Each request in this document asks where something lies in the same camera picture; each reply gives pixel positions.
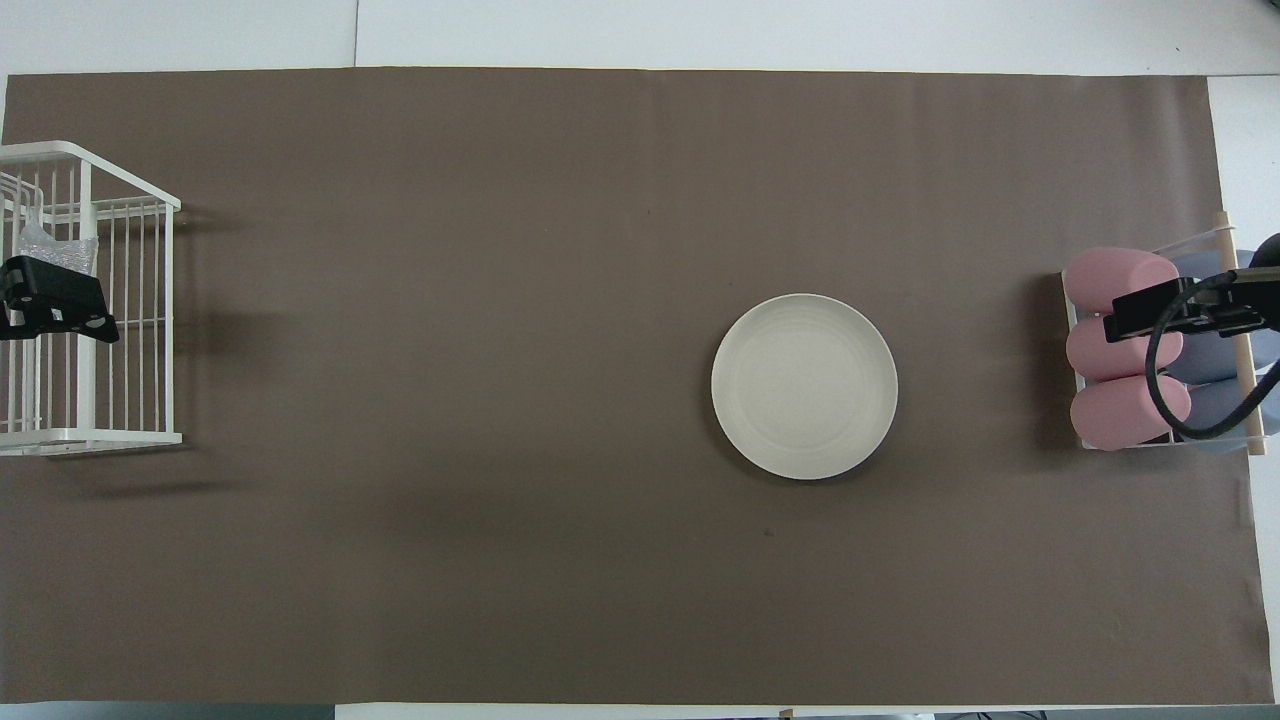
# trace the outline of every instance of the pink cylinder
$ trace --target pink cylinder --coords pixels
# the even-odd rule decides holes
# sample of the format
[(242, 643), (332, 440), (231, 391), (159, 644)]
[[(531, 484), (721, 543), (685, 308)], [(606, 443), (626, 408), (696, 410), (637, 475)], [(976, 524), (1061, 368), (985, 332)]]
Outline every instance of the pink cylinder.
[(1110, 313), (1111, 301), (1178, 277), (1166, 258), (1129, 247), (1093, 247), (1066, 266), (1066, 297), (1078, 310)]
[[(1174, 416), (1185, 420), (1192, 411), (1187, 386), (1160, 377), (1160, 395)], [(1071, 401), (1071, 425), (1080, 439), (1098, 450), (1120, 450), (1169, 432), (1169, 423), (1156, 411), (1147, 393), (1147, 379), (1120, 378), (1089, 386)]]
[[(1091, 380), (1114, 380), (1143, 373), (1148, 345), (1144, 337), (1107, 342), (1102, 318), (1085, 318), (1066, 336), (1066, 360)], [(1156, 366), (1172, 363), (1181, 351), (1183, 333), (1165, 333), (1160, 338)]]

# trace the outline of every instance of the wire basket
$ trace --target wire basket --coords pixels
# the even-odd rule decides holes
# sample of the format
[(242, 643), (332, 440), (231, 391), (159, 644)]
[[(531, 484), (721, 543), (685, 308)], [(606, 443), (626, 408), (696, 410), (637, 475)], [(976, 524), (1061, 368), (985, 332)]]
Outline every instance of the wire basket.
[[(0, 146), (0, 261), (38, 223), (55, 241), (97, 238), (96, 269), (120, 340), (0, 342), (0, 455), (177, 445), (173, 214), (182, 202), (70, 142)], [(17, 323), (14, 313), (10, 322)]]

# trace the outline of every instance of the black clamp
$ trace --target black clamp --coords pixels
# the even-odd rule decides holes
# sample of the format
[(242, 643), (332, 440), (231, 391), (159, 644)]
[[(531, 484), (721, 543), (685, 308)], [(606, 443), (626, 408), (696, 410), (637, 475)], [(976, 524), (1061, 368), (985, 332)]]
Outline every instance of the black clamp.
[(0, 311), (0, 341), (67, 332), (108, 343), (120, 340), (102, 283), (92, 275), (15, 255), (0, 265), (0, 299), (22, 315), (20, 324), (10, 324), (9, 314)]

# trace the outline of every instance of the black cable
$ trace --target black cable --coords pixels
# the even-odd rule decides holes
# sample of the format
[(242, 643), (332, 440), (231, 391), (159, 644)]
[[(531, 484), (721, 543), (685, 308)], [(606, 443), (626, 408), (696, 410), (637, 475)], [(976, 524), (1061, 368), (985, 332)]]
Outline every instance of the black cable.
[(1183, 304), (1194, 297), (1197, 293), (1206, 290), (1226, 287), (1234, 283), (1235, 279), (1235, 270), (1228, 270), (1222, 274), (1202, 279), (1179, 292), (1178, 296), (1169, 302), (1165, 310), (1160, 314), (1160, 318), (1156, 319), (1156, 324), (1151, 328), (1151, 340), (1148, 341), (1149, 345), (1147, 345), (1146, 363), (1147, 392), (1151, 395), (1151, 401), (1156, 405), (1156, 411), (1160, 413), (1160, 416), (1164, 418), (1164, 420), (1169, 423), (1169, 427), (1172, 428), (1180, 437), (1189, 439), (1216, 438), (1217, 436), (1240, 424), (1240, 420), (1248, 418), (1249, 413), (1253, 413), (1253, 410), (1262, 404), (1262, 400), (1266, 398), (1268, 392), (1271, 392), (1271, 388), (1280, 383), (1280, 363), (1277, 363), (1267, 370), (1267, 374), (1262, 375), (1262, 379), (1258, 380), (1258, 386), (1254, 387), (1253, 391), (1235, 406), (1235, 410), (1231, 410), (1226, 414), (1226, 418), (1222, 418), (1216, 424), (1207, 428), (1193, 428), (1179, 420), (1169, 409), (1169, 404), (1165, 402), (1164, 393), (1160, 392), (1160, 380), (1156, 374), (1156, 352), (1160, 348), (1160, 337), (1165, 334), (1165, 328), (1167, 328), (1169, 323), (1172, 322), (1174, 315), (1178, 314), (1178, 310), (1181, 309)]

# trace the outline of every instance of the white plate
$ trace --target white plate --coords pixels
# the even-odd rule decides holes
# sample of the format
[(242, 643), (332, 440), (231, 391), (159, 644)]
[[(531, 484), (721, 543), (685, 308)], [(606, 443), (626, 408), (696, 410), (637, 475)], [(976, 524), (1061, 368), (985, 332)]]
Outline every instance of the white plate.
[(897, 409), (897, 368), (858, 310), (822, 295), (783, 295), (748, 310), (724, 334), (712, 402), (751, 462), (783, 478), (829, 478), (884, 439)]

